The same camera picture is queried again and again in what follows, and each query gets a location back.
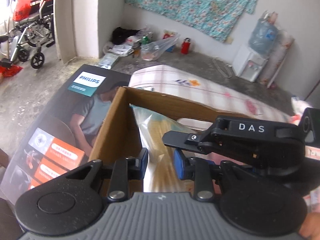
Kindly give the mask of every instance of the wheelchair caster wheel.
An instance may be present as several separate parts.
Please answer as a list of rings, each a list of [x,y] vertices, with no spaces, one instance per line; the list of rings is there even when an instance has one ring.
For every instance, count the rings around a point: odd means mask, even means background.
[[[18,59],[21,62],[26,62],[29,59],[29,51],[27,49],[20,49],[18,52]]]
[[[42,52],[37,52],[31,58],[31,66],[35,69],[41,68],[44,64],[44,55]]]

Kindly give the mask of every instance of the cardboard box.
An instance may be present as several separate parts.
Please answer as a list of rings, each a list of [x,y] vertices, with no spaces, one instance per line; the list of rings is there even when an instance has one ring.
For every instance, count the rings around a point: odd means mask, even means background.
[[[122,157],[138,156],[142,146],[130,104],[158,112],[173,120],[188,118],[214,122],[218,115],[247,117],[172,95],[122,87],[112,102],[89,160],[100,159],[104,163],[114,163]],[[130,182],[130,189],[131,192],[141,191],[142,182]]]

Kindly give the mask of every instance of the floral curtain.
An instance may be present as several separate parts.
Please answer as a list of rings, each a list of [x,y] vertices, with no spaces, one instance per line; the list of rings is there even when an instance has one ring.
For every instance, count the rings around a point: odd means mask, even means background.
[[[193,27],[224,42],[243,12],[252,14],[257,0],[125,0]]]

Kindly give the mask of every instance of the white wall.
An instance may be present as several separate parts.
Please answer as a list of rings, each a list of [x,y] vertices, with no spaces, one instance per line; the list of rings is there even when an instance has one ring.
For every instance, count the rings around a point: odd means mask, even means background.
[[[99,0],[98,3],[98,36],[99,54],[103,46],[110,41],[113,30],[121,25],[124,0]]]
[[[58,58],[65,64],[76,56],[72,0],[53,0],[53,12]]]
[[[320,0],[258,0],[253,15],[244,13],[231,33],[231,45],[164,16],[125,5],[122,26],[140,29],[151,26],[159,39],[163,30],[177,31],[193,40],[193,50],[232,62],[241,44],[248,41],[257,20],[265,10],[279,13],[277,23],[296,39],[278,78],[283,89],[304,98],[320,78]]]
[[[72,0],[76,53],[99,57],[98,0]]]

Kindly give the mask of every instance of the philips logo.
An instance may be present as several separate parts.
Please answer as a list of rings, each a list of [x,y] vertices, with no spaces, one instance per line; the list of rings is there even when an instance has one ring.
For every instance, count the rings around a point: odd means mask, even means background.
[[[100,80],[96,80],[96,79],[85,77],[85,76],[81,76],[80,79],[87,80],[89,82],[96,82],[96,83],[100,82]]]
[[[101,85],[105,77],[83,71],[75,80],[74,83],[85,85],[87,87],[96,88]]]

